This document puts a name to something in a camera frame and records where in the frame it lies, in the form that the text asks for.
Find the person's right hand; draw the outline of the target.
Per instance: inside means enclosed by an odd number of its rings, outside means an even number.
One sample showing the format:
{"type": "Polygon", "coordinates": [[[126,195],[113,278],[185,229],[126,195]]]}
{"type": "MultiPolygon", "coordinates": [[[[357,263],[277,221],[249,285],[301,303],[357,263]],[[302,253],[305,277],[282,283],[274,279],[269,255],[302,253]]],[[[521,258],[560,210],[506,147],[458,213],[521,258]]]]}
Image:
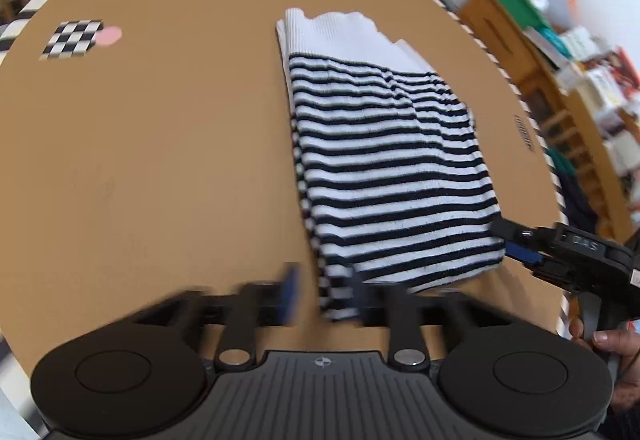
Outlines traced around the person's right hand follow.
{"type": "Polygon", "coordinates": [[[602,353],[606,360],[614,361],[614,392],[612,408],[615,412],[627,412],[639,404],[639,349],[640,336],[631,329],[598,330],[592,338],[585,339],[585,325],[574,317],[570,321],[572,342],[602,353]]]}

